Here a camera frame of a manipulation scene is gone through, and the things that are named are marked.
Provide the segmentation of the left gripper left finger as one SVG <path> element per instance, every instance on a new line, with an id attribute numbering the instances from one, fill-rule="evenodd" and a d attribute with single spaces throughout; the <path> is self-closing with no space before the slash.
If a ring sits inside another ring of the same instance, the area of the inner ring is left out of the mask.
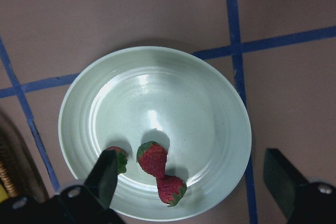
<path id="1" fill-rule="evenodd" d="M 103 208 L 110 208 L 117 182 L 116 152 L 115 150 L 105 150 L 100 154 L 84 185 L 97 198 Z"/>

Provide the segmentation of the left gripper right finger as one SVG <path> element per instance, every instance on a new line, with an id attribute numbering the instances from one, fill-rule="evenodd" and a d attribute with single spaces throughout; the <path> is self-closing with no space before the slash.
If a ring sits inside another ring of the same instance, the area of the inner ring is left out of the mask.
<path id="1" fill-rule="evenodd" d="M 264 183 L 284 215 L 292 215 L 296 193 L 308 180 L 277 148 L 268 148 L 264 155 Z"/>

